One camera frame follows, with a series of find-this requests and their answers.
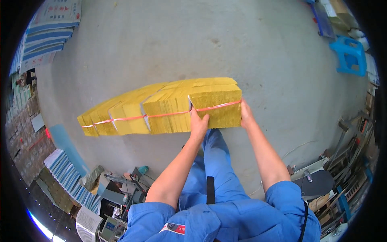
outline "blue short sleeve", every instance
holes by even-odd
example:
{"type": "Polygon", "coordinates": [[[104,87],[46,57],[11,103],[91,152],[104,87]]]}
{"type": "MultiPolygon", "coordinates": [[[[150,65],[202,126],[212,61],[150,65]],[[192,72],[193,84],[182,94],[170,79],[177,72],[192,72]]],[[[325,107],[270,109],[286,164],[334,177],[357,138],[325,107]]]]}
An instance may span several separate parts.
{"type": "MultiPolygon", "coordinates": [[[[305,206],[299,186],[289,181],[277,182],[266,191],[266,202],[282,212],[301,231],[305,219],[305,206]]],[[[320,235],[320,222],[309,209],[304,241],[320,241],[320,235]]]]}
{"type": "Polygon", "coordinates": [[[128,212],[128,229],[117,242],[145,241],[160,232],[175,209],[159,202],[132,205],[128,212]]]}

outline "white perforated chair back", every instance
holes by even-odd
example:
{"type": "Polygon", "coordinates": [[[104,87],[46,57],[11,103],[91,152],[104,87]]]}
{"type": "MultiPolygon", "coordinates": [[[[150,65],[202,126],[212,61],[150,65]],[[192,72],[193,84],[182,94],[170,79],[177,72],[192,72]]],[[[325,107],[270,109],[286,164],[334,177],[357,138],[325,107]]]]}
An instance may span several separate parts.
{"type": "Polygon", "coordinates": [[[83,242],[96,242],[99,226],[103,219],[86,207],[81,207],[77,214],[75,226],[83,242]]]}

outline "logo on strap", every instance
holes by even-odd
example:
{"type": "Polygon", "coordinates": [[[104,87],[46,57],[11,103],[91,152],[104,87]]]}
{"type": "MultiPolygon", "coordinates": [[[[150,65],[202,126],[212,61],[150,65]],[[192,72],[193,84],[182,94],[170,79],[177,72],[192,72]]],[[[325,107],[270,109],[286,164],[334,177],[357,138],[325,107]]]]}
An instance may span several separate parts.
{"type": "Polygon", "coordinates": [[[161,231],[171,231],[173,233],[178,233],[178,234],[185,234],[185,225],[181,224],[175,224],[175,223],[166,223],[164,227],[160,230],[161,231]]]}

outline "gray floor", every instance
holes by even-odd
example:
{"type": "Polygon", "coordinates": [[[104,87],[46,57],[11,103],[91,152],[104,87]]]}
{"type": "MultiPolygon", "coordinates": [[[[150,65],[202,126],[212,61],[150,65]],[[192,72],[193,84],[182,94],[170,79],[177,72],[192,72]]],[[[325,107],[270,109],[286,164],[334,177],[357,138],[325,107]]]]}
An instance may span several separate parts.
{"type": "MultiPolygon", "coordinates": [[[[159,175],[189,133],[86,137],[77,116],[144,85],[232,77],[282,157],[301,168],[336,145],[339,117],[363,108],[367,82],[336,72],[337,56],[297,0],[84,0],[82,20],[54,63],[36,69],[41,112],[63,124],[91,168],[159,175]]],[[[247,194],[260,176],[242,128],[222,131],[247,194]]],[[[263,189],[252,195],[264,198],[263,189]]]]}

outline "plastic wrapped bundle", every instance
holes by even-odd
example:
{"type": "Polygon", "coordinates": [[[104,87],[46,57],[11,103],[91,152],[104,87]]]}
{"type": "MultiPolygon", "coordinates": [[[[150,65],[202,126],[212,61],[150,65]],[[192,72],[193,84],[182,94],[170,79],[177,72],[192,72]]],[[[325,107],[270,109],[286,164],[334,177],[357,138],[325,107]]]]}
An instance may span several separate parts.
{"type": "Polygon", "coordinates": [[[231,78],[158,83],[98,104],[78,117],[85,135],[190,131],[190,110],[210,115],[209,128],[239,127],[242,91],[231,78]]]}

